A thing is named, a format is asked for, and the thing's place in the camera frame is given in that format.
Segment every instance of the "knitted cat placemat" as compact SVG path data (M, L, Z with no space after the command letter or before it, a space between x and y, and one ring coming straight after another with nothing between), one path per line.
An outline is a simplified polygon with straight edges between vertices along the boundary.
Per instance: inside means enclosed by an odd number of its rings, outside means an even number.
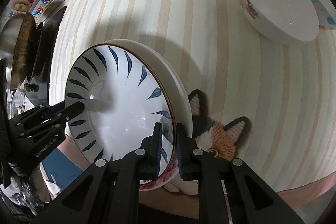
M193 138L198 148L208 151L214 157L232 160L237 144L242 143L251 130L250 120L240 117L224 126L208 117L205 93L194 90L188 98L193 115ZM183 181L179 174L163 187L174 193L198 194L197 181Z

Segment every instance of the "striped tablecloth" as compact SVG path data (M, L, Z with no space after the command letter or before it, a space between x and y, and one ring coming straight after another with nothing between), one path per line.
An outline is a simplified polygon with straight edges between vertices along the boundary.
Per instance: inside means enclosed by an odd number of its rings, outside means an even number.
M239 116L253 132L238 156L276 191L335 170L335 59L332 31L304 46L261 35L237 0L71 0L60 26L50 102L88 47L115 38L144 43L179 74L187 93L206 92L211 117Z

